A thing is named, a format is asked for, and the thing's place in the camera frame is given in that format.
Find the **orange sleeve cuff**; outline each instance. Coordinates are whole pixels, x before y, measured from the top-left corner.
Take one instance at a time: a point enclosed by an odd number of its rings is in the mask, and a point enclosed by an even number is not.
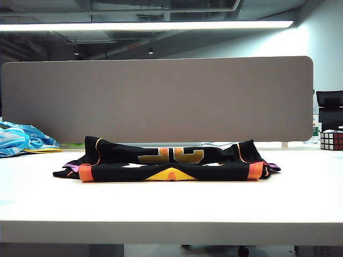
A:
[[[93,176],[92,176],[92,167],[91,166],[85,166],[85,165],[79,166],[79,175],[80,175],[80,179],[83,182],[94,181]]]
[[[255,162],[249,165],[248,179],[259,179],[262,176],[264,162]]]

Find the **gray partition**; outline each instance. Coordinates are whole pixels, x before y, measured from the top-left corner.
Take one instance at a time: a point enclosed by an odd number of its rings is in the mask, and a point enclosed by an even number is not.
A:
[[[308,57],[7,63],[3,120],[59,142],[303,141]]]

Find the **fluorescent light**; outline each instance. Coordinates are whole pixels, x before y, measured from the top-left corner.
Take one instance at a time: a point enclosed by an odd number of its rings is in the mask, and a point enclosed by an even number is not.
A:
[[[207,21],[207,22],[132,22],[0,24],[0,31],[167,31],[171,29],[287,28],[293,21]]]

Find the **purple trim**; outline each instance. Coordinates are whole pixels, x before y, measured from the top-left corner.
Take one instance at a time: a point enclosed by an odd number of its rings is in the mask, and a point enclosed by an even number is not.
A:
[[[267,163],[267,165],[268,165],[270,168],[272,168],[273,170],[275,170],[275,171],[281,170],[280,167],[277,166],[277,165],[274,164],[274,163]]]
[[[63,168],[71,168],[74,172],[79,172],[79,166],[67,163],[63,166]]]

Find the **blue cloth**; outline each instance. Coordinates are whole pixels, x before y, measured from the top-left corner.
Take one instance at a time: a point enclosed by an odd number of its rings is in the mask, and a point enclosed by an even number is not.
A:
[[[56,140],[32,125],[0,122],[0,157],[60,151]]]

